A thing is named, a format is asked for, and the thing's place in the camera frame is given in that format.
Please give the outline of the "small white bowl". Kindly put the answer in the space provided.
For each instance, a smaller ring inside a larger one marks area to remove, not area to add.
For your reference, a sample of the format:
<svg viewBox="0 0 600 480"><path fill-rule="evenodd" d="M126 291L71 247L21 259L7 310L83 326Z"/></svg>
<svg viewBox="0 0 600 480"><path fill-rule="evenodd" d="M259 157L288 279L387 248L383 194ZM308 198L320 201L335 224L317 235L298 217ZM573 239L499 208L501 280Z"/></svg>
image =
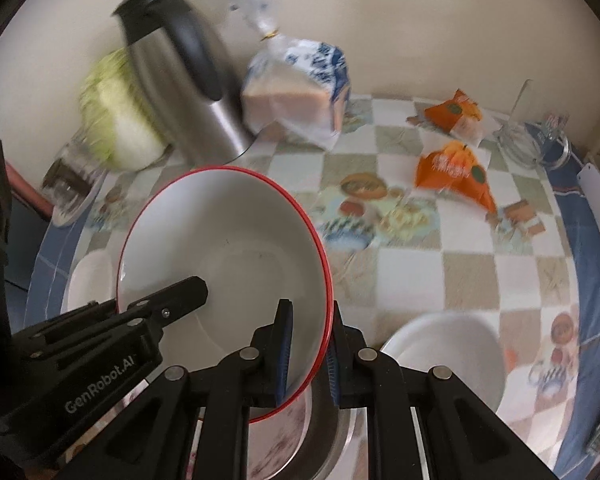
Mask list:
<svg viewBox="0 0 600 480"><path fill-rule="evenodd" d="M96 249L74 267L62 300L61 313L83 307L91 301L114 298L114 265L105 249Z"/></svg>

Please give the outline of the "strawberry pattern red-rimmed bowl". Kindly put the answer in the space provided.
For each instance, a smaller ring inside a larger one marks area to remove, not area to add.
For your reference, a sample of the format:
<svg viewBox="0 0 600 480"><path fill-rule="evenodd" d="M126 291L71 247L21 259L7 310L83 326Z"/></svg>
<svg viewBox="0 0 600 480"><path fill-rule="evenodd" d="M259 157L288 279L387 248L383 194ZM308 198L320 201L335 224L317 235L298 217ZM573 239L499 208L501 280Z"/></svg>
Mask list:
<svg viewBox="0 0 600 480"><path fill-rule="evenodd" d="M286 408L308 388L326 356L334 288L325 249L311 219L279 184L238 167L184 174L160 190L134 220L117 282L121 310L152 292L198 276L204 306L164 330L161 367L191 372L245 348L274 320L279 300L292 303Z"/></svg>

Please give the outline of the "floral rimmed white plate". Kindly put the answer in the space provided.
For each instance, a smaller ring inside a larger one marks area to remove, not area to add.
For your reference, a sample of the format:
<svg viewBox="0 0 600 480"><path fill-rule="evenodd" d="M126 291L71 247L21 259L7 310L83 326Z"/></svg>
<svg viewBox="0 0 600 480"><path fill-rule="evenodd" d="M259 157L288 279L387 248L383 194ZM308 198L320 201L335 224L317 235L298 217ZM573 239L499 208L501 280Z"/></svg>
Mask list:
<svg viewBox="0 0 600 480"><path fill-rule="evenodd" d="M249 427L248 479L272 479L302 445L312 413L312 393L306 390L276 415Z"/></svg>

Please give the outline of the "round metal tray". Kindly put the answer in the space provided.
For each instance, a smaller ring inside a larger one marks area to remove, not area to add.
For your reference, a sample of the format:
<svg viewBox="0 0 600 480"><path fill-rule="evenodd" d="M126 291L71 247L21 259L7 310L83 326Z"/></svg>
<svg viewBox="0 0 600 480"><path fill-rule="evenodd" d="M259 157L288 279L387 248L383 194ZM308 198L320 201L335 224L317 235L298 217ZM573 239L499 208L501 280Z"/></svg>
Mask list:
<svg viewBox="0 0 600 480"><path fill-rule="evenodd" d="M296 457L302 467L301 479L327 479L335 470L362 430L362 410L340 410L332 400L329 379L325 372L316 376L311 385L311 415L306 436Z"/></svg>

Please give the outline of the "large white bowl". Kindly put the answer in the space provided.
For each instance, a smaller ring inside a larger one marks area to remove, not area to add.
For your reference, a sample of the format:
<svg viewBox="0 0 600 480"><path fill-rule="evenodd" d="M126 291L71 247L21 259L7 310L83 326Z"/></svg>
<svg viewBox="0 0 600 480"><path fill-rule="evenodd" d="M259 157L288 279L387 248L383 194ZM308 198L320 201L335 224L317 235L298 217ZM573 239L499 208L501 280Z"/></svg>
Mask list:
<svg viewBox="0 0 600 480"><path fill-rule="evenodd" d="M412 370L449 367L492 411L501 404L506 384L504 353L494 330L478 316L419 316L399 328L381 351Z"/></svg>

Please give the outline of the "white floral serving tray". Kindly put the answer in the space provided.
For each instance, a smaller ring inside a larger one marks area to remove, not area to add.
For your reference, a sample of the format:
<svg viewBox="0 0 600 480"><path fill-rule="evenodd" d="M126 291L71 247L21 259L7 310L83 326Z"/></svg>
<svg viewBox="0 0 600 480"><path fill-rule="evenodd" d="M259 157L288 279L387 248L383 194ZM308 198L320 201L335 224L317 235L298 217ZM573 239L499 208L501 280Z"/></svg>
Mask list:
<svg viewBox="0 0 600 480"><path fill-rule="evenodd" d="M97 194L99 193L108 171L105 170L100 176L98 176L91 187L91 191L88 192L87 196L78 197L75 200L70 200L68 204L61 204L55 206L52 212L52 223L58 228L63 228L69 224L73 224L79 219L79 216L83 214L89 206L94 202Z"/></svg>

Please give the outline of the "patterned checkered tablecloth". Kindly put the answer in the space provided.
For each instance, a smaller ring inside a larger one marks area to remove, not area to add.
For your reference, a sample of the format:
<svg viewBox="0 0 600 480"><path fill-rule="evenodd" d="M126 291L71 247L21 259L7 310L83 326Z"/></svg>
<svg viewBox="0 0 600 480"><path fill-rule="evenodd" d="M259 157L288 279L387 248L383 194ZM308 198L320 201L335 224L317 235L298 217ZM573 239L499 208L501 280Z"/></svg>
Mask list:
<svg viewBox="0 0 600 480"><path fill-rule="evenodd" d="M419 315L475 315L498 334L506 388L498 409L563 479L593 469L600 421L600 231L576 164L521 167L481 145L501 206L525 200L543 231L490 226L451 194L415 188L419 156L442 136L416 125L423 100L355 96L339 142L258 141L239 165L286 188L324 236L344 318L382 344Z"/></svg>

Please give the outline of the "napa cabbage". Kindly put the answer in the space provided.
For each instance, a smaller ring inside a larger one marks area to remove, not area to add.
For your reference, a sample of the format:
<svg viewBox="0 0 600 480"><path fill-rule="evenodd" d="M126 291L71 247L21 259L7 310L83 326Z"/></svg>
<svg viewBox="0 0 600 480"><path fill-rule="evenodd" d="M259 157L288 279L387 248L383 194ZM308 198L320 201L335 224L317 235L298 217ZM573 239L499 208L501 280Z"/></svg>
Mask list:
<svg viewBox="0 0 600 480"><path fill-rule="evenodd" d="M79 107L86 146L110 170L143 170L168 148L123 49L93 65L83 81Z"/></svg>

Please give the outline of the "near orange snack packet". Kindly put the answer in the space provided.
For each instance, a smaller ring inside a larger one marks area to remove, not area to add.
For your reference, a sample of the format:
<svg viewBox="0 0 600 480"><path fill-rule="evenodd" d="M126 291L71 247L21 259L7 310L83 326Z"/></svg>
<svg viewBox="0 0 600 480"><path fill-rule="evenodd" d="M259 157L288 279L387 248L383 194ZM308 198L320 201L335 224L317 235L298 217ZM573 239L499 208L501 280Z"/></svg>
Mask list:
<svg viewBox="0 0 600 480"><path fill-rule="evenodd" d="M496 213L486 170L474 151L463 142L450 141L442 148L420 156L414 185L416 188L456 193L489 214Z"/></svg>

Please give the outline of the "orange snack packet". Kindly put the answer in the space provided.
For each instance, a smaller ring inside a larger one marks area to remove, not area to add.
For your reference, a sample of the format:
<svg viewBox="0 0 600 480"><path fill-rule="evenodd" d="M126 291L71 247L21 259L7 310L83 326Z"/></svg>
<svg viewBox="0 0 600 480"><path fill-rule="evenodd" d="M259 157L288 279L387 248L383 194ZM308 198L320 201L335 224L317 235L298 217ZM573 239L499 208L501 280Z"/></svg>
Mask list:
<svg viewBox="0 0 600 480"><path fill-rule="evenodd" d="M451 99L425 106L415 116L407 118L406 122L412 126L437 128L472 146L478 146L501 127L491 114L460 89L455 91Z"/></svg>
<svg viewBox="0 0 600 480"><path fill-rule="evenodd" d="M486 170L474 151L463 142L450 141L442 148L420 156L414 185L416 188L456 193L489 214L496 213Z"/></svg>

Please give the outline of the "stainless steel thermos jug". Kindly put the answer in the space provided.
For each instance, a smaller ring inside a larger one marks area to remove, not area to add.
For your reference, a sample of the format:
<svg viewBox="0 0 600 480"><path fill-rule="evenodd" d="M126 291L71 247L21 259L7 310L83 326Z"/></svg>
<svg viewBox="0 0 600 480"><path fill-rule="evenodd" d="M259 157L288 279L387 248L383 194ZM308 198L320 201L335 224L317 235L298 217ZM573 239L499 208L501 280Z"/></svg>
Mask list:
<svg viewBox="0 0 600 480"><path fill-rule="evenodd" d="M225 165L250 148L242 80L220 36L186 0L123 0L114 10L151 115L194 166Z"/></svg>

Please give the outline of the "far orange snack packet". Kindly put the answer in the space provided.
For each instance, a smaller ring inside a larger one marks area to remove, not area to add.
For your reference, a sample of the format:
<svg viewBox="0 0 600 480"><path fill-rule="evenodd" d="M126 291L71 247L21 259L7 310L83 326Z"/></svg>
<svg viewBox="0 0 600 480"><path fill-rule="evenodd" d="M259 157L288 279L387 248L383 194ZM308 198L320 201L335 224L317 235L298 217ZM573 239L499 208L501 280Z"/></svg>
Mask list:
<svg viewBox="0 0 600 480"><path fill-rule="evenodd" d="M412 126L437 128L472 146L478 146L501 127L491 114L460 89L455 91L451 99L425 106L415 116L407 118L406 122Z"/></svg>

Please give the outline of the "bagged sliced bread loaf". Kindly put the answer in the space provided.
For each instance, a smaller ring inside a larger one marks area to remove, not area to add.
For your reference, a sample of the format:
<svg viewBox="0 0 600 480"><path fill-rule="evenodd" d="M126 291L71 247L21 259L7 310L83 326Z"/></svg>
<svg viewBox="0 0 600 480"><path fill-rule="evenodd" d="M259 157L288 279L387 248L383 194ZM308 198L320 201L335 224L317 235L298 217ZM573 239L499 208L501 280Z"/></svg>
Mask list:
<svg viewBox="0 0 600 480"><path fill-rule="evenodd" d="M230 0L261 40L242 83L245 123L258 136L330 151L350 96L346 57L327 42L281 32L279 1Z"/></svg>

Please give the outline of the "clear glass mug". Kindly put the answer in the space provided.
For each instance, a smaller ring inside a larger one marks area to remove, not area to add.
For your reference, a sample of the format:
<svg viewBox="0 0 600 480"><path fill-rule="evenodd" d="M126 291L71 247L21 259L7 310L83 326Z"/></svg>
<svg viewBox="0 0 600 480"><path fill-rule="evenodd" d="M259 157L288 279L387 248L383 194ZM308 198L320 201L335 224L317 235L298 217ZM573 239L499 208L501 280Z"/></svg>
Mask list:
<svg viewBox="0 0 600 480"><path fill-rule="evenodd" d="M519 166L553 171L570 159L568 120L565 110L548 106L542 86L526 79L508 118L494 136L504 154Z"/></svg>

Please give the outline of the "white rectangular device box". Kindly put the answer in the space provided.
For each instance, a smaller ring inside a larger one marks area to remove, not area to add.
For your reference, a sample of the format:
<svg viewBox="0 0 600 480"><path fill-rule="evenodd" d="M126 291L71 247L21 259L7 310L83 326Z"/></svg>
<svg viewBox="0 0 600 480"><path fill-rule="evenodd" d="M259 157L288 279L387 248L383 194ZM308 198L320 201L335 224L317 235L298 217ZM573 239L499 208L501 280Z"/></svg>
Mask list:
<svg viewBox="0 0 600 480"><path fill-rule="evenodd" d="M592 162L587 162L578 172L577 179L600 231L600 170Z"/></svg>

